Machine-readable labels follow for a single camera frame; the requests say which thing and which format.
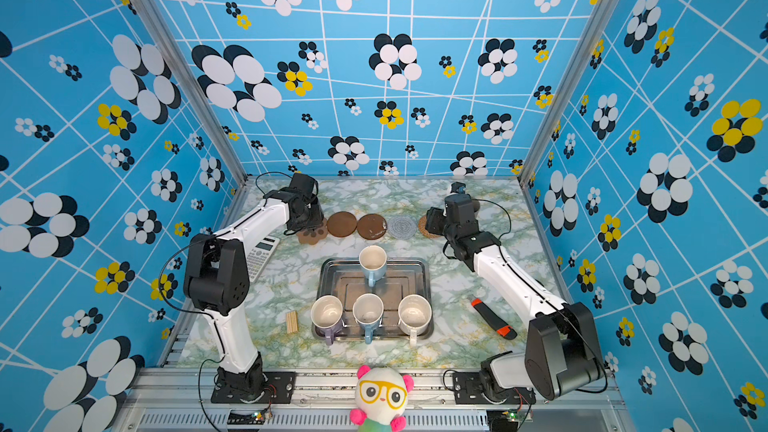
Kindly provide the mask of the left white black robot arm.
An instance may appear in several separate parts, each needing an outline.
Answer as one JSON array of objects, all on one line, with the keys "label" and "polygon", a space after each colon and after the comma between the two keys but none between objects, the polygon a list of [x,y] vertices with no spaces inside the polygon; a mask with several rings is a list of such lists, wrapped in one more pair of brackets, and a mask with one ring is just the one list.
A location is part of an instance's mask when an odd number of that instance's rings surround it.
[{"label": "left white black robot arm", "polygon": [[221,356],[216,387],[236,402],[253,402],[268,389],[260,352],[251,339],[244,302],[250,289],[249,253],[277,229],[296,234],[324,219],[319,185],[295,173],[289,184],[263,195],[243,217],[213,234],[192,238],[183,292],[210,325]]}]

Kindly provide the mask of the dark round wooden coaster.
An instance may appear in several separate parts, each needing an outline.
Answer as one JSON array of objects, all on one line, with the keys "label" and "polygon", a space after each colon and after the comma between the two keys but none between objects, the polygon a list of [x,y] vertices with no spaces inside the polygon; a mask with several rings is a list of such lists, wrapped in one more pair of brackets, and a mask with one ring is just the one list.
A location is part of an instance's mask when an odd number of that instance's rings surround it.
[{"label": "dark round wooden coaster", "polygon": [[357,229],[358,219],[347,211],[332,214],[327,219],[327,231],[331,236],[344,238],[352,235]]}]

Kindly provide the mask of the woven rattan coaster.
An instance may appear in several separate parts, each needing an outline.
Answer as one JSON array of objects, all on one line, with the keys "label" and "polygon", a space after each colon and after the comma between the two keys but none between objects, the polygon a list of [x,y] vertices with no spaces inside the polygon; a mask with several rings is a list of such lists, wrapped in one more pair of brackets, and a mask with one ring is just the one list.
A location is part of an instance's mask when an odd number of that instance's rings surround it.
[{"label": "woven rattan coaster", "polygon": [[426,216],[422,216],[418,222],[417,222],[417,228],[419,232],[426,238],[434,239],[437,238],[437,235],[430,233],[426,228],[427,218]]}]

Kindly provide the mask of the purple mug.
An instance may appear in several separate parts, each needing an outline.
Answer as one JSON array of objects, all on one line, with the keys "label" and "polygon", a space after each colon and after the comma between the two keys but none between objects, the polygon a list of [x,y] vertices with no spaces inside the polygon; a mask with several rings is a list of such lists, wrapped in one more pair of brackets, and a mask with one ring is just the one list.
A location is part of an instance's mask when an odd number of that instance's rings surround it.
[{"label": "purple mug", "polygon": [[342,302],[333,295],[321,296],[312,305],[312,324],[327,346],[331,346],[344,329],[343,312]]}]

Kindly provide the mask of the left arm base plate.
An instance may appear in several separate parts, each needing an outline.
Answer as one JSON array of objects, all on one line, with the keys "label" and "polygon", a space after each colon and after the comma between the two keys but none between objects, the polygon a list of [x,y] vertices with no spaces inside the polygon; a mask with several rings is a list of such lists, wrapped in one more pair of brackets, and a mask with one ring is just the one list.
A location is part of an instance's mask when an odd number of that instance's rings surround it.
[{"label": "left arm base plate", "polygon": [[211,402],[214,404],[289,404],[295,390],[295,372],[233,374],[219,369]]}]

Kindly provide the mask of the grey blue crochet coaster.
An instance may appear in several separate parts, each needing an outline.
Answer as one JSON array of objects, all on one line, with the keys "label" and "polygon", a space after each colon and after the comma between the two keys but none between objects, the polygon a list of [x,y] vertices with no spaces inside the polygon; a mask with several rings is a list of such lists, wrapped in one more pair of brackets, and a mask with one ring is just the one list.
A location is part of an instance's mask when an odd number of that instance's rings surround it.
[{"label": "grey blue crochet coaster", "polygon": [[393,216],[387,220],[388,233],[397,240],[408,240],[418,231],[417,222],[408,216]]}]

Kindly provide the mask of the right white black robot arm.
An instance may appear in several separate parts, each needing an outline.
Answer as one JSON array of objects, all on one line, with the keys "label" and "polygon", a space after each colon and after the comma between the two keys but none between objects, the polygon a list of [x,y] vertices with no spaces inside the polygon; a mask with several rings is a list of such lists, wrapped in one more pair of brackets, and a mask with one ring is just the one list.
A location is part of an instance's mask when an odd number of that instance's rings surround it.
[{"label": "right white black robot arm", "polygon": [[506,352],[481,363],[479,375],[486,397],[502,402],[515,388],[533,388],[554,400],[583,392],[595,381],[608,380],[593,314],[582,303],[568,303],[528,274],[483,231],[476,200],[465,184],[454,182],[441,207],[426,213],[426,230],[446,239],[452,259],[492,286],[527,324],[525,351]]}]

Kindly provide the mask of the paw shaped wooden coaster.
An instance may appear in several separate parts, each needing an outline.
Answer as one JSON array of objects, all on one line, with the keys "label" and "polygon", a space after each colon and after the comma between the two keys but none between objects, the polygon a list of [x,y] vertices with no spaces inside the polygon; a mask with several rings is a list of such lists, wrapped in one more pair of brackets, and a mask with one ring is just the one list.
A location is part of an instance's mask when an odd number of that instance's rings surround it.
[{"label": "paw shaped wooden coaster", "polygon": [[315,245],[321,240],[324,240],[327,236],[328,229],[326,220],[323,220],[317,227],[306,228],[297,233],[299,243],[305,245]]}]

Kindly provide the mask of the scratched round wooden coaster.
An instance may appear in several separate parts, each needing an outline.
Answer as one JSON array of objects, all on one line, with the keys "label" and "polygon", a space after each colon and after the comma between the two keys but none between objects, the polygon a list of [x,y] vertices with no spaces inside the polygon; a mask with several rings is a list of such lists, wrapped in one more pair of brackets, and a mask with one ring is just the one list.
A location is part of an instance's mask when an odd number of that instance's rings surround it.
[{"label": "scratched round wooden coaster", "polygon": [[379,240],[387,233],[386,219],[379,214],[366,214],[357,222],[357,233],[365,240]]}]

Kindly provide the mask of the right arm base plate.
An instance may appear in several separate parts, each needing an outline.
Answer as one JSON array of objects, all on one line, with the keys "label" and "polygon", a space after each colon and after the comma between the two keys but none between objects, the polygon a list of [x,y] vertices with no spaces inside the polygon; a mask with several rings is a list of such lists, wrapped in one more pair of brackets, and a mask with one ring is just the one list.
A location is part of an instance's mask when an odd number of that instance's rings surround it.
[{"label": "right arm base plate", "polygon": [[488,373],[453,372],[448,388],[459,405],[528,406],[536,403],[535,393],[526,387],[503,387]]}]

